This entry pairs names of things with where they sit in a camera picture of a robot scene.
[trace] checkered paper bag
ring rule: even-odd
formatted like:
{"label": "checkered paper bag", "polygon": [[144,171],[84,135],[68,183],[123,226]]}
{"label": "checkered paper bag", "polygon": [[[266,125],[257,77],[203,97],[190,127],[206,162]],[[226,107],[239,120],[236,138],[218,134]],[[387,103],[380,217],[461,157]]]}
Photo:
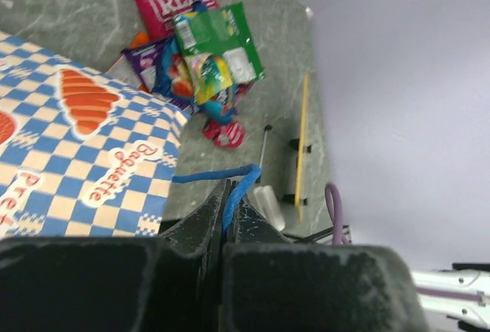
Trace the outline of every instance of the checkered paper bag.
{"label": "checkered paper bag", "polygon": [[155,235],[187,121],[0,32],[0,238]]}

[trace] blue strap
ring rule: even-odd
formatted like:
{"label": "blue strap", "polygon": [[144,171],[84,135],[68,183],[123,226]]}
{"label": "blue strap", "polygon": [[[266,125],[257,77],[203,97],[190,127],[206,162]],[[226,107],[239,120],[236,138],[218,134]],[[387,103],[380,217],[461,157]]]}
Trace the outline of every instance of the blue strap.
{"label": "blue strap", "polygon": [[191,183],[192,181],[215,181],[217,179],[227,179],[229,177],[244,176],[244,178],[238,183],[235,189],[228,197],[227,204],[224,208],[223,214],[223,233],[228,229],[228,226],[233,220],[233,214],[238,208],[240,201],[252,188],[253,183],[260,176],[262,171],[255,164],[249,164],[242,166],[241,168],[225,169],[216,171],[205,171],[204,173],[196,173],[190,175],[174,176],[174,183]]}

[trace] red circle illustration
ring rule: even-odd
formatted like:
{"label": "red circle illustration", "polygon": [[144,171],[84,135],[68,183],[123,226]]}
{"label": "red circle illustration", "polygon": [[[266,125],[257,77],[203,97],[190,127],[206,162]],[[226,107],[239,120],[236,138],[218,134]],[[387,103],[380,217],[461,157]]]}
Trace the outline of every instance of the red circle illustration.
{"label": "red circle illustration", "polygon": [[0,145],[9,140],[15,133],[16,123],[14,118],[0,110]]}

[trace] white plastic object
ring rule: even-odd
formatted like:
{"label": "white plastic object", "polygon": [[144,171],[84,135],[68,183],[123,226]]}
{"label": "white plastic object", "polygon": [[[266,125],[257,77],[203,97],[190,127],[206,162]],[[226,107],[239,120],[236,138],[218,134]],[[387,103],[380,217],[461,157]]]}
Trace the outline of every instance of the white plastic object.
{"label": "white plastic object", "polygon": [[469,269],[411,273],[423,309],[490,328],[489,272]]}
{"label": "white plastic object", "polygon": [[286,221],[279,208],[274,189],[270,185],[257,187],[253,190],[253,195],[257,201],[258,211],[266,220],[274,226],[277,231],[283,231],[286,227]]}

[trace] gray countertop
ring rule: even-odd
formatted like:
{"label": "gray countertop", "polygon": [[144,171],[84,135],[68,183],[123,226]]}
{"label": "gray countertop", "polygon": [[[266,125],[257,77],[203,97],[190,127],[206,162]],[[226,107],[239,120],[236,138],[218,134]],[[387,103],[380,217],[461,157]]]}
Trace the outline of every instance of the gray countertop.
{"label": "gray countertop", "polygon": [[[267,78],[240,101],[237,117],[247,128],[238,149],[223,150],[201,135],[204,117],[195,116],[182,135],[177,173],[190,174],[218,168],[234,168],[258,162],[263,127],[272,124],[263,183],[276,195],[287,192],[289,162],[294,153],[287,141],[295,138],[302,101],[302,78],[311,73],[305,207],[303,224],[291,221],[288,231],[306,235],[330,226],[323,200],[329,179],[319,89],[305,6],[295,0],[219,0],[222,5],[243,1],[256,48]],[[133,0],[0,0],[0,29],[51,49],[75,61],[106,71],[121,49],[143,29]],[[165,216],[179,217],[200,203],[213,183],[173,184]],[[291,213],[284,206],[286,213]]]}

